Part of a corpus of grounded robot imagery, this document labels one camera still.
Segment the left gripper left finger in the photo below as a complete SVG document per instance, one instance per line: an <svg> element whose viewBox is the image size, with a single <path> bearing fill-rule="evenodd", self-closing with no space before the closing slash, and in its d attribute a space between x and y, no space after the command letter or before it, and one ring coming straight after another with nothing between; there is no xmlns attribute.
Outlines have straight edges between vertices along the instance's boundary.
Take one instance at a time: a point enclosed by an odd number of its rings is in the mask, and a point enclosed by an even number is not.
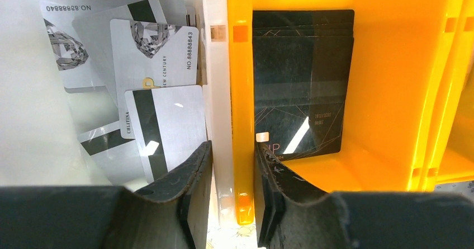
<svg viewBox="0 0 474 249"><path fill-rule="evenodd" d="M120 189L104 248L205 248L211 176L212 143L206 141L151 184Z"/></svg>

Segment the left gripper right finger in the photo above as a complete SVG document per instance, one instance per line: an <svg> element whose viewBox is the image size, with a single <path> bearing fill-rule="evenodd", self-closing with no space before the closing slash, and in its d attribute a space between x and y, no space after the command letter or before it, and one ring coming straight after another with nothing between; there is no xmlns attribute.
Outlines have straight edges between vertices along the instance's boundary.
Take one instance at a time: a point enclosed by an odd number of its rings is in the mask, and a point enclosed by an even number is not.
<svg viewBox="0 0 474 249"><path fill-rule="evenodd" d="M257 244L265 248L347 248L338 201L255 144Z"/></svg>

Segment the yellow divided plastic bin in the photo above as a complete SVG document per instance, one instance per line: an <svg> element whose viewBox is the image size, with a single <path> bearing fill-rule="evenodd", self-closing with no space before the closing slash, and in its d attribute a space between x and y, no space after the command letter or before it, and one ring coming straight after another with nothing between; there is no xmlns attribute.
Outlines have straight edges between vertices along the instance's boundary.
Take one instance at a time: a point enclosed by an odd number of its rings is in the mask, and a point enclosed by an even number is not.
<svg viewBox="0 0 474 249"><path fill-rule="evenodd" d="M430 191L473 49L473 0L227 0L236 221L254 209L254 11L355 12L337 153L282 161L327 191Z"/></svg>

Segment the white VIP card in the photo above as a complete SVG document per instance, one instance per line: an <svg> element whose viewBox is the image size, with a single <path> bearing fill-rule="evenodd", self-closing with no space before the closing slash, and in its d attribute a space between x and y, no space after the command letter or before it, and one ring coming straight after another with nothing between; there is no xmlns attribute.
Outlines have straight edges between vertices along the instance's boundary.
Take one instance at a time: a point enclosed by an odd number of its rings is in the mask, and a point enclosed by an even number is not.
<svg viewBox="0 0 474 249"><path fill-rule="evenodd" d="M112 61L121 136L134 131L125 92L197 84L199 29L112 19Z"/></svg>

